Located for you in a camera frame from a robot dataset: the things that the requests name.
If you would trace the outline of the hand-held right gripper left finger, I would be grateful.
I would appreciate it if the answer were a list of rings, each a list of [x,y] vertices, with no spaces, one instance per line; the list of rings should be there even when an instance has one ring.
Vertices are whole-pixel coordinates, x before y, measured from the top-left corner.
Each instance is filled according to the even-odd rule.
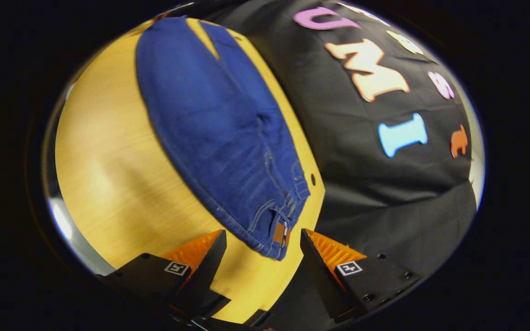
[[[226,231],[219,229],[156,256],[142,253],[108,275],[95,278],[113,291],[144,305],[195,318],[227,249]]]

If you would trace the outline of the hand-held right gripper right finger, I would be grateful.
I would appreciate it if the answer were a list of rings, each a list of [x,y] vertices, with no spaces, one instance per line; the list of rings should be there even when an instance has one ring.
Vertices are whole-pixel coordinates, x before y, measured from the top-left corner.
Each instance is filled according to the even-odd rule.
[[[335,322],[370,314],[416,285],[421,275],[385,257],[368,257],[313,230],[300,248],[326,312]]]

